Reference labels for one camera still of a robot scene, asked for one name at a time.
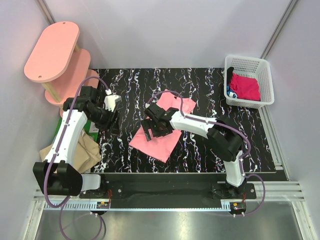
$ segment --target green object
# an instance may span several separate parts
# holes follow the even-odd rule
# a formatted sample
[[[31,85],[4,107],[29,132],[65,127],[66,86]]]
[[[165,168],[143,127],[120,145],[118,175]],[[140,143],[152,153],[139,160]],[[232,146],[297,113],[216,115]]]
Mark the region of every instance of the green object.
[[[62,122],[62,118],[59,119],[58,124],[56,126],[55,132],[54,132],[54,136],[56,136],[58,134],[59,128],[61,126],[61,122]],[[93,138],[93,140],[96,142],[98,139],[98,134],[99,131],[98,129],[95,127],[95,124],[91,121],[87,121],[86,124],[83,127],[84,131],[86,132],[86,134],[88,134],[90,137]]]

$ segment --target blue cloth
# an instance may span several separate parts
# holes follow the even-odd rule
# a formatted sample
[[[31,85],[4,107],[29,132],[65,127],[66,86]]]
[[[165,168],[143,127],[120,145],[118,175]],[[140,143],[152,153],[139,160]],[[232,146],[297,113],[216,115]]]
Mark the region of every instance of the blue cloth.
[[[226,86],[226,94],[230,98],[233,98],[233,99],[237,99],[238,98],[238,95],[234,91],[232,91],[232,89],[229,86]]]

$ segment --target marble tabletop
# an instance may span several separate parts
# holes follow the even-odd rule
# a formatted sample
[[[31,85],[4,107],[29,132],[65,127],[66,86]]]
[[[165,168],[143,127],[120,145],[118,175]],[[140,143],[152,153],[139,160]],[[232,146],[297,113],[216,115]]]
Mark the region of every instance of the marble tabletop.
[[[144,119],[144,105],[165,89],[196,102],[193,114],[203,117],[228,115],[251,142],[243,161],[246,172],[275,172],[269,144],[257,109],[227,105],[222,68],[97,69],[110,89],[121,96],[120,135],[99,133],[101,162],[95,173],[221,173],[224,165],[208,140],[189,132],[181,137],[166,163],[129,146]]]

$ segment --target basket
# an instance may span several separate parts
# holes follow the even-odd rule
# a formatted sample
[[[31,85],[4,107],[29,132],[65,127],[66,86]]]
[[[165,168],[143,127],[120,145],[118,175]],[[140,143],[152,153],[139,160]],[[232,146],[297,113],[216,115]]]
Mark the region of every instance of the basket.
[[[260,101],[232,98],[227,95],[227,69],[234,67],[237,75],[255,78],[259,85]],[[228,105],[259,109],[275,101],[269,62],[255,57],[228,55],[224,63],[224,96]]]

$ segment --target floor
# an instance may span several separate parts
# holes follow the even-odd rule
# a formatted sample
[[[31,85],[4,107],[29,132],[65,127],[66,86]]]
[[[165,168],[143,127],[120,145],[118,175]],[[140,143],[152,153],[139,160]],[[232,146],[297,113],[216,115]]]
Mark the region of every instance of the floor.
[[[257,203],[250,202],[254,209]],[[42,214],[36,240],[63,240],[58,210]],[[62,225],[73,222],[83,211],[64,211]],[[302,240],[293,207],[289,202],[265,202],[255,214],[233,218],[213,212],[107,212],[103,215],[104,240]],[[70,239],[92,239],[99,221],[86,216],[65,230]]]
[[[229,106],[223,94],[222,68],[97,69],[111,90],[122,97],[119,136],[99,133],[102,161],[96,173],[221,173],[224,165],[207,139],[183,132],[166,163],[129,146],[144,119],[144,104],[165,89],[196,102],[193,114],[228,115],[251,142],[244,159],[246,172],[275,172],[275,165],[258,110]]]

